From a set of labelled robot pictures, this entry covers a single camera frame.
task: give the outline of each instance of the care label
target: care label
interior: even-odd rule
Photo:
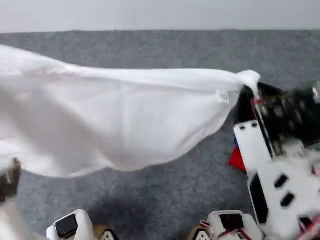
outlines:
[[[219,103],[229,104],[229,95],[227,91],[216,91],[216,96],[218,97]]]

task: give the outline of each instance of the white wall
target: white wall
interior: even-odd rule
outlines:
[[[320,0],[0,0],[0,33],[320,29]]]

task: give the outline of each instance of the gray carpet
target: gray carpet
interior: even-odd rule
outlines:
[[[137,31],[2,34],[0,44],[102,68],[252,69],[289,89],[320,76],[318,31]],[[167,165],[123,173],[110,169],[72,179],[23,173],[18,204],[33,231],[45,234],[76,209],[110,224],[120,240],[184,240],[211,211],[253,213],[246,176],[228,166],[233,120]]]

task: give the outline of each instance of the red object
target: red object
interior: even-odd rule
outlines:
[[[240,149],[237,146],[233,150],[233,153],[232,153],[230,161],[229,161],[229,165],[234,166],[237,169],[240,169],[240,170],[244,171],[245,173],[247,173],[244,161],[241,156]]]

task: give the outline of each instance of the white cloth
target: white cloth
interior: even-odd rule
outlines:
[[[0,45],[0,157],[64,178],[168,163],[218,131],[243,85],[255,91],[259,78],[89,68]]]

